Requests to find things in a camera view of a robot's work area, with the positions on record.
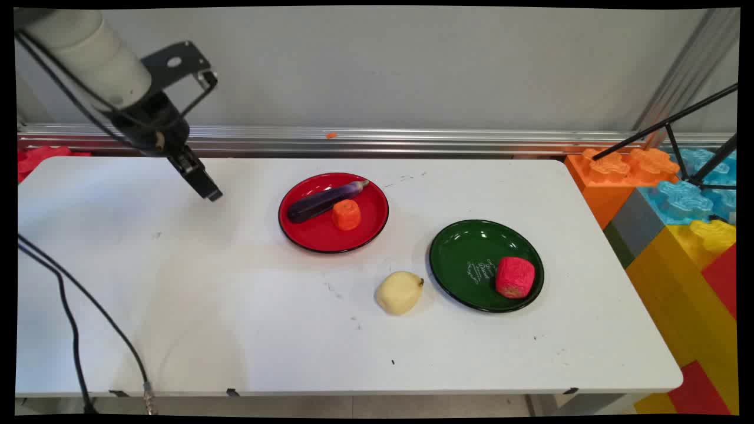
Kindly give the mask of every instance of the white wall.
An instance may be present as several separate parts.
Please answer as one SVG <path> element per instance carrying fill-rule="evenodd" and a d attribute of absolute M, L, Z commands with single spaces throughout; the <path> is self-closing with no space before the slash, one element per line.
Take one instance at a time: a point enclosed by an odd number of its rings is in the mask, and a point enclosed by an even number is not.
<path fill-rule="evenodd" d="M 689 104 L 699 102 L 705 97 L 738 82 L 738 44 L 739 42 L 736 41 Z M 673 124 L 673 127 L 676 131 L 730 132 L 732 134 L 737 127 L 737 110 L 738 92 L 729 94 L 711 105 L 685 116 L 678 123 Z"/>
<path fill-rule="evenodd" d="M 264 7 L 106 11 L 143 57 L 192 40 L 219 73 L 192 124 L 627 130 L 704 10 Z M 42 107 L 86 122 L 16 44 Z M 168 91 L 183 107 L 189 79 Z"/>

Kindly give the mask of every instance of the black tripod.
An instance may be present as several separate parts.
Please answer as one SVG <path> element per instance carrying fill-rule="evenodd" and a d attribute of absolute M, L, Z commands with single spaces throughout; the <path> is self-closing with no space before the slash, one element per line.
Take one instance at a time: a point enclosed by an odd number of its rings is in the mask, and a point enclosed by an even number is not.
<path fill-rule="evenodd" d="M 683 163 L 683 158 L 681 157 L 681 152 L 678 149 L 678 143 L 676 142 L 676 136 L 673 134 L 673 129 L 670 127 L 670 124 L 678 121 L 679 119 L 683 118 L 684 116 L 695 112 L 707 105 L 709 105 L 712 102 L 715 102 L 717 100 L 722 99 L 723 97 L 729 95 L 730 93 L 733 93 L 734 91 L 738 90 L 738 83 L 733 84 L 732 86 L 724 89 L 723 91 L 720 91 L 718 93 L 713 94 L 712 96 L 707 97 L 706 99 L 700 101 L 699 103 L 695 103 L 686 109 L 683 109 L 681 112 L 676 113 L 675 115 L 670 116 L 669 118 L 665 118 L 662 121 L 659 121 L 657 124 L 652 125 L 651 127 L 639 131 L 638 133 L 634 134 L 631 137 L 626 138 L 625 140 L 621 141 L 620 143 L 594 155 L 592 158 L 593 160 L 599 160 L 601 158 L 604 158 L 605 156 L 609 155 L 610 153 L 616 152 L 619 149 L 623 149 L 625 146 L 628 146 L 629 144 L 633 143 L 634 141 L 637 141 L 638 139 L 642 137 L 646 137 L 647 135 L 661 129 L 665 128 L 667 131 L 667 136 L 670 138 L 670 144 L 673 146 L 673 153 L 676 154 L 676 158 L 678 159 L 678 165 L 681 168 L 681 180 L 688 181 L 691 184 L 694 184 L 695 186 L 699 187 L 700 189 L 729 189 L 729 190 L 735 190 L 736 186 L 718 186 L 718 185 L 710 185 L 710 184 L 704 184 L 703 180 L 704 177 L 707 176 L 717 165 L 720 164 L 725 158 L 728 157 L 735 149 L 736 149 L 736 142 L 738 140 L 738 132 L 733 134 L 733 136 L 725 142 L 722 146 L 720 146 L 719 149 L 715 152 L 715 154 L 712 156 L 712 158 L 707 161 L 704 166 L 697 171 L 694 175 L 689 176 L 686 172 L 686 166 Z"/>

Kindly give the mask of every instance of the red plate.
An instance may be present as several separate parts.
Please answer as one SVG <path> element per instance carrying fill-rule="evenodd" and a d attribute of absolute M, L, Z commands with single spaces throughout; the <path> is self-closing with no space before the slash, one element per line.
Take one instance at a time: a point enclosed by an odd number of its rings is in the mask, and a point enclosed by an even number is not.
<path fill-rule="evenodd" d="M 368 180 L 358 175 L 333 172 L 320 174 L 296 184 L 283 198 L 277 211 L 277 220 L 283 233 L 297 245 L 321 253 L 341 253 L 358 249 L 377 237 L 388 222 L 388 200 L 385 194 L 369 180 L 369 184 L 353 200 L 361 209 L 361 224 L 351 231 L 342 231 L 333 224 L 333 210 L 306 220 L 292 223 L 287 216 L 288 207 L 300 198 L 322 192 L 327 188 L 344 186 L 354 181 Z"/>

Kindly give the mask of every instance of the plate rim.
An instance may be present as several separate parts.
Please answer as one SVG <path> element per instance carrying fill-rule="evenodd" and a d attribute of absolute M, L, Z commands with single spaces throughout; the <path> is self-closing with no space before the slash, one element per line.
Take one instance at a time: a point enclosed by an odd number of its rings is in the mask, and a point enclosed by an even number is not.
<path fill-rule="evenodd" d="M 285 228 L 283 228 L 283 222 L 280 219 L 280 210 L 283 208 L 283 201 L 285 200 L 285 198 L 288 197 L 288 195 L 293 191 L 294 188 L 296 188 L 299 184 L 303 183 L 304 181 L 311 180 L 312 178 L 316 178 L 316 177 L 322 177 L 323 175 L 327 175 L 327 174 L 347 174 L 347 175 L 354 175 L 354 176 L 362 178 L 364 180 L 368 180 L 370 184 L 374 185 L 374 187 L 376 187 L 377 190 L 379 190 L 380 193 L 382 193 L 382 197 L 385 198 L 385 207 L 387 208 L 387 213 L 385 214 L 385 221 L 382 223 L 382 227 L 380 227 L 380 229 L 374 234 L 373 237 L 371 237 L 369 240 L 365 241 L 364 243 L 359 244 L 356 247 L 350 247 L 350 248 L 344 249 L 344 250 L 317 250 L 317 249 L 312 249 L 311 247 L 306 247 L 303 244 L 297 242 L 296 240 L 293 240 L 293 238 L 291 238 L 291 236 L 288 234 L 288 232 L 285 230 Z M 317 174 L 317 175 L 312 175 L 311 177 L 307 177 L 307 178 L 305 178 L 305 179 L 297 182 L 296 184 L 293 184 L 293 187 L 291 187 L 285 193 L 285 195 L 283 195 L 283 198 L 280 200 L 280 204 L 277 206 L 277 225 L 280 227 L 280 230 L 283 232 L 283 234 L 285 234 L 286 238 L 288 238 L 288 240 L 291 240 L 296 246 L 298 246 L 298 247 L 300 247 L 302 249 L 309 250 L 310 252 L 315 252 L 315 253 L 330 253 L 330 254 L 333 254 L 333 253 L 345 253 L 345 252 L 350 252 L 352 250 L 356 250 L 356 249 L 359 249 L 361 247 L 364 247 L 367 244 L 369 244 L 372 240 L 374 240 L 375 238 L 377 238 L 377 236 L 380 235 L 380 233 L 382 233 L 382 230 L 384 230 L 385 226 L 388 224 L 388 219 L 390 219 L 390 202 L 388 201 L 388 197 L 385 195 L 385 192 L 383 192 L 382 189 L 380 189 L 379 186 L 374 181 L 370 180 L 369 178 L 364 178 L 361 175 L 352 174 L 350 172 L 335 172 L 335 171 L 333 171 L 333 172 L 323 172 L 322 174 Z"/>
<path fill-rule="evenodd" d="M 530 297 L 529 299 L 527 299 L 526 301 L 522 302 L 521 304 L 519 304 L 519 305 L 518 305 L 518 306 L 516 306 L 515 308 L 512 308 L 512 309 L 506 309 L 506 310 L 504 310 L 504 311 L 500 311 L 500 310 L 494 310 L 494 309 L 487 309 L 487 308 L 483 308 L 483 307 L 481 307 L 481 306 L 476 306 L 476 305 L 473 305 L 473 304 L 471 304 L 471 303 L 469 303 L 469 302 L 466 302 L 465 300 L 459 299 L 459 298 L 458 298 L 458 297 L 457 297 L 457 296 L 456 296 L 455 294 L 453 294 L 453 292 L 451 292 L 450 290 L 448 290 L 448 288 L 447 288 L 447 287 L 445 287 L 445 285 L 444 285 L 444 284 L 443 284 L 443 282 L 442 282 L 442 279 L 440 278 L 440 276 L 439 276 L 439 275 L 437 275 L 437 272 L 435 272 L 435 269 L 434 269 L 434 264 L 432 263 L 432 250 L 434 249 L 434 244 L 435 244 L 435 242 L 437 241 L 437 237 L 439 237 L 439 236 L 440 236 L 440 234 L 442 234 L 442 233 L 443 233 L 443 231 L 447 230 L 447 229 L 448 229 L 449 227 L 451 227 L 451 226 L 454 226 L 454 225 L 456 225 L 456 224 L 460 224 L 460 223 L 466 223 L 466 222 L 470 222 L 470 221 L 479 221 L 479 222 L 484 222 L 484 223 L 492 223 L 492 224 L 495 224 L 495 225 L 498 225 L 498 226 L 501 226 L 501 227 L 507 228 L 507 229 L 509 229 L 510 231 L 512 231 L 512 232 L 514 232 L 514 233 L 516 233 L 516 234 L 518 234 L 518 236 L 519 236 L 519 237 L 523 238 L 524 240 L 526 240 L 526 242 L 527 242 L 527 243 L 529 243 L 529 246 L 531 246 L 531 247 L 532 247 L 532 249 L 533 249 L 533 251 L 534 251 L 534 254 L 535 254 L 535 255 L 537 255 L 537 259 L 539 259 L 539 263 L 541 263 L 541 264 L 542 264 L 542 285 L 541 285 L 541 287 L 539 287 L 539 290 L 537 290 L 537 292 L 536 292 L 536 293 L 534 293 L 534 296 L 531 296 L 531 297 Z M 527 306 L 531 305 L 531 304 L 532 304 L 532 302 L 534 302 L 534 300 L 535 300 L 535 299 L 537 299 L 537 298 L 539 297 L 539 293 L 541 293 L 541 292 L 542 292 L 542 288 L 544 287 L 544 262 L 542 262 L 542 257 L 541 257 L 541 256 L 539 256 L 539 252 L 537 252 L 537 248 L 536 248 L 536 247 L 534 247 L 534 245 L 533 245 L 533 244 L 532 244 L 532 243 L 531 243 L 531 242 L 530 242 L 530 241 L 529 241 L 529 240 L 528 240 L 528 239 L 527 239 L 526 237 L 524 237 L 524 236 L 523 236 L 523 235 L 522 235 L 521 233 L 519 233 L 519 232 L 518 232 L 518 231 L 516 231 L 515 229 L 512 229 L 512 228 L 511 228 L 511 227 L 509 227 L 509 226 L 506 226 L 506 225 L 503 225 L 503 224 L 501 224 L 501 223 L 497 223 L 497 222 L 495 222 L 495 221 L 491 221 L 491 220 L 475 220 L 475 219 L 471 219 L 471 220 L 460 220 L 460 221 L 456 221 L 456 222 L 454 222 L 454 223 L 451 223 L 451 224 L 449 224 L 449 225 L 447 225 L 447 226 L 444 226 L 444 227 L 443 227 L 443 229 L 441 229 L 440 231 L 438 231 L 438 232 L 437 232 L 437 234 L 436 234 L 436 235 L 434 236 L 434 238 L 432 238 L 432 243 L 430 244 L 430 247 L 429 247 L 429 267 L 430 267 L 430 269 L 432 270 L 432 275 L 434 276 L 435 280 L 437 280 L 437 283 L 439 284 L 439 286 L 440 286 L 440 287 L 441 287 L 441 288 L 443 289 L 443 291 L 445 291 L 445 293 L 448 293 L 448 295 L 450 295 L 450 296 L 451 296 L 451 297 L 452 297 L 453 299 L 455 299 L 455 300 L 456 300 L 457 302 L 459 302 L 459 303 L 461 303 L 462 305 L 465 305 L 465 306 L 467 306 L 467 307 L 469 307 L 469 308 L 472 308 L 472 309 L 476 309 L 477 311 L 482 311 L 482 312 L 489 312 L 489 313 L 492 313 L 492 314 L 504 314 L 504 313 L 506 313 L 506 312 L 514 312 L 514 311 L 518 311 L 518 310 L 520 310 L 520 309 L 523 309 L 523 308 L 525 308 L 525 307 L 527 307 Z"/>

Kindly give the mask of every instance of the fake fruit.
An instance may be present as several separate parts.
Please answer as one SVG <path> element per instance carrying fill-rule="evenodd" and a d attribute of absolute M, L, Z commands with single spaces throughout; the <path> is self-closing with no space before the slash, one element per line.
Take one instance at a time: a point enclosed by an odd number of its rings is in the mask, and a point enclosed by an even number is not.
<path fill-rule="evenodd" d="M 418 275 L 393 272 L 380 284 L 375 299 L 388 314 L 403 315 L 414 307 L 423 287 L 424 280 Z"/>
<path fill-rule="evenodd" d="M 359 204 L 351 199 L 341 200 L 333 206 L 333 223 L 343 231 L 352 230 L 361 223 Z"/>
<path fill-rule="evenodd" d="M 294 223 L 303 223 L 323 212 L 327 212 L 341 200 L 356 197 L 367 184 L 369 184 L 368 180 L 354 181 L 345 186 L 335 187 L 301 198 L 288 207 L 288 219 Z"/>
<path fill-rule="evenodd" d="M 534 284 L 534 266 L 519 257 L 504 257 L 498 264 L 495 289 L 508 299 L 523 299 Z"/>

